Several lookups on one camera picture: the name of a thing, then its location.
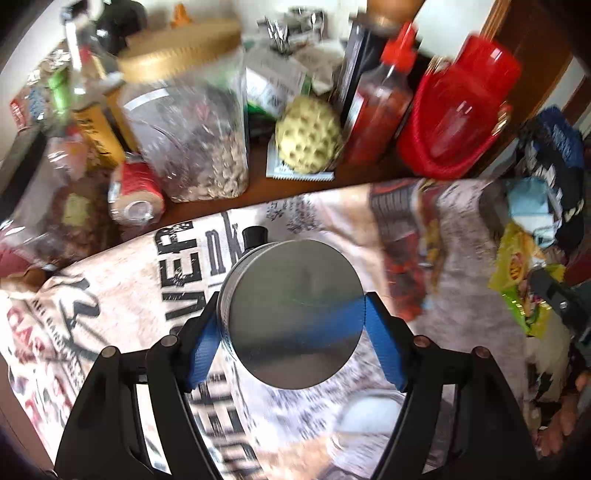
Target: patterned cloth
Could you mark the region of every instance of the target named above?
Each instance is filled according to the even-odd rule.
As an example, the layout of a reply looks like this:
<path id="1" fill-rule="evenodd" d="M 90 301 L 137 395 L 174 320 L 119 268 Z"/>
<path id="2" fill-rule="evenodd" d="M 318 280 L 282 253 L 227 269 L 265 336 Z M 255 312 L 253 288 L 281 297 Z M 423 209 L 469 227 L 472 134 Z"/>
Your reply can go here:
<path id="1" fill-rule="evenodd" d="M 496 246 L 479 216 L 486 182 L 400 180 L 329 190 L 230 210 L 146 234 L 81 261 L 37 294 L 2 293 L 0 349 L 10 380 L 55 458 L 72 404 L 98 352 L 151 347 L 200 313 L 243 254 L 241 232 L 270 241 L 313 238 L 339 250 L 365 291 L 441 347 L 487 346 L 515 396 L 526 389 L 524 335 L 487 289 Z M 225 478 L 369 478 L 384 435 L 334 448 L 352 396 L 392 391 L 365 334 L 347 364 L 315 387 L 287 391 L 256 380 L 220 347 L 190 395 L 196 423 Z M 152 463 L 167 470 L 146 388 L 138 391 Z M 442 401 L 431 462 L 443 457 L 453 389 Z"/>

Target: human hand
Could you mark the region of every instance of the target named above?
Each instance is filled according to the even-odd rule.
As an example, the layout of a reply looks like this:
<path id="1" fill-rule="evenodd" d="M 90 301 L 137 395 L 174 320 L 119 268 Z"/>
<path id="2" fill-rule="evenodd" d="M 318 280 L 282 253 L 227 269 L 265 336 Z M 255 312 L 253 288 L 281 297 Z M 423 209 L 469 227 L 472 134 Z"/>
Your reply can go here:
<path id="1" fill-rule="evenodd" d="M 587 371 L 580 374 L 576 381 L 577 392 L 582 392 L 590 382 L 591 372 Z M 537 433 L 534 440 L 542 456 L 546 457 L 551 453 L 559 453 L 564 444 L 564 437 L 573 433 L 577 422 L 579 393 L 565 395 L 561 399 L 561 409 L 552 417 L 548 428 Z"/>

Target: black bottle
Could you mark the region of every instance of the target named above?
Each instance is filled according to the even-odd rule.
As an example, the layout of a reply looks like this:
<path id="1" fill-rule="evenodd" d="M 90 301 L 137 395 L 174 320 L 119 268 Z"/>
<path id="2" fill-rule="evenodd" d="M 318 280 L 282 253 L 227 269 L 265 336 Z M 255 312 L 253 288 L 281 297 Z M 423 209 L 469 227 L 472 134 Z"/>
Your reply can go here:
<path id="1" fill-rule="evenodd" d="M 96 36 L 103 48 L 117 55 L 127 46 L 125 38 L 146 28 L 146 10 L 133 0 L 103 0 L 104 10 L 96 21 Z"/>

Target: round metal lid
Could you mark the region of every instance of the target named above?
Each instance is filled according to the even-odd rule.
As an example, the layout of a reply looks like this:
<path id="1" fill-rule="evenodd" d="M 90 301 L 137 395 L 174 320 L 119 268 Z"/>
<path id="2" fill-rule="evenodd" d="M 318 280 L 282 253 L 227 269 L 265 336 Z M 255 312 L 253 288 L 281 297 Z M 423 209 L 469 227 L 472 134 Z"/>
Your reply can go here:
<path id="1" fill-rule="evenodd" d="M 349 261 L 314 240 L 271 245 L 232 295 L 228 333 L 246 369 L 277 388 L 317 385 L 347 362 L 363 330 L 365 299 Z"/>

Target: red sauce bottle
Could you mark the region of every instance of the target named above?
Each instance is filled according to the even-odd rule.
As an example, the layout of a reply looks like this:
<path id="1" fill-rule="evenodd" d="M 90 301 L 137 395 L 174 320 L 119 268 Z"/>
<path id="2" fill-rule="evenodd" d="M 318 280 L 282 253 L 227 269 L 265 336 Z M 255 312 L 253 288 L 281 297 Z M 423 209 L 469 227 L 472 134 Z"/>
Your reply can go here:
<path id="1" fill-rule="evenodd" d="M 417 35 L 406 22 L 398 38 L 386 44 L 381 65 L 359 79 L 349 116 L 345 122 L 344 159 L 348 164 L 376 163 L 384 154 L 413 99 L 407 75 L 413 69 Z"/>

